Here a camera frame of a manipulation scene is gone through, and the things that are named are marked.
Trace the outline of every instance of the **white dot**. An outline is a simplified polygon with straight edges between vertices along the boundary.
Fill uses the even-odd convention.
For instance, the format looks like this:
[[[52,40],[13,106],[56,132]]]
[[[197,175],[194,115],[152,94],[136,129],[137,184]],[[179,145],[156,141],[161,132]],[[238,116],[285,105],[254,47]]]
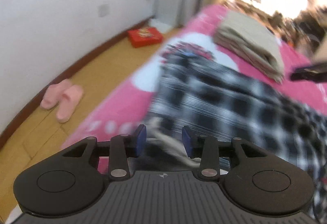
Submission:
[[[98,129],[99,126],[100,126],[100,124],[101,124],[101,121],[94,121],[94,122],[92,122],[90,124],[90,126],[89,126],[89,129],[87,129],[87,132],[91,132],[91,131],[94,131],[94,130]]]
[[[113,133],[115,133],[116,129],[117,129],[117,125],[116,125],[116,122],[115,121],[108,121],[106,123],[106,126],[104,127],[104,131],[107,134],[113,134]]]
[[[119,134],[129,134],[133,128],[132,123],[124,123],[119,128]]]

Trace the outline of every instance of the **red box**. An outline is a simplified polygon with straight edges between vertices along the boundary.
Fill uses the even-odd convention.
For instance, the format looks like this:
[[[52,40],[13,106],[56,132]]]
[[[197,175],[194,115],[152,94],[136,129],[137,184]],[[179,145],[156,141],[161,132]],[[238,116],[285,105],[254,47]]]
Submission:
[[[144,30],[147,30],[151,36],[142,37],[141,35],[144,34]],[[128,31],[128,38],[134,48],[161,43],[164,39],[162,34],[156,28],[130,30]]]

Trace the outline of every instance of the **metal screw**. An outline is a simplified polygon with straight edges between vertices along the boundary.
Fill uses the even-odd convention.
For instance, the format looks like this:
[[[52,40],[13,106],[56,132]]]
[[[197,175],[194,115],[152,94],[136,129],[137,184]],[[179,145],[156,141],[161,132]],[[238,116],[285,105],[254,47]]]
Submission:
[[[201,171],[201,174],[206,177],[213,177],[217,175],[217,171],[214,169],[204,169]]]
[[[127,172],[122,169],[115,169],[110,174],[114,177],[119,178],[119,177],[124,177],[127,174]]]

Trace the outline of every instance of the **brown baseboard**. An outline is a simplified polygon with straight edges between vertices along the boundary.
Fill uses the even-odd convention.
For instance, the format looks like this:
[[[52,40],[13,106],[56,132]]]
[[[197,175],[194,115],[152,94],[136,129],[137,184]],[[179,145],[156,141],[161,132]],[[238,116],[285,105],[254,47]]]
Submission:
[[[64,79],[71,78],[76,72],[78,72],[81,68],[83,68],[87,63],[92,61],[98,55],[103,53],[105,50],[109,49],[111,46],[121,41],[125,37],[127,37],[127,31],[131,29],[139,29],[147,24],[150,18],[147,18],[140,23],[132,26],[131,28],[123,31],[122,33],[114,36],[107,42],[98,46],[81,59],[76,61],[73,65],[63,71],[59,76],[57,76],[53,81],[51,81],[46,87],[44,87],[32,100],[25,105],[24,108],[15,116],[15,118],[7,125],[5,130],[0,135],[0,149],[4,146],[7,140],[11,137],[11,135],[16,131],[16,129],[31,115],[31,113],[40,105],[45,90],[49,85],[59,83]]]

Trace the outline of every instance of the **wooden floor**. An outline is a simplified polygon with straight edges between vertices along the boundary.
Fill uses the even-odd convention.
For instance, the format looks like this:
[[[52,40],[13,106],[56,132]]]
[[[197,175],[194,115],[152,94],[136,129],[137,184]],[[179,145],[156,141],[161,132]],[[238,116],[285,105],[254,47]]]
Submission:
[[[165,38],[176,33],[174,30]],[[128,39],[122,40],[71,78],[74,84],[84,88],[84,97],[67,123],[56,121],[56,108],[38,108],[16,130],[0,151],[0,218],[3,222],[17,205],[12,191],[17,175],[56,153],[85,117],[159,47],[134,49]]]

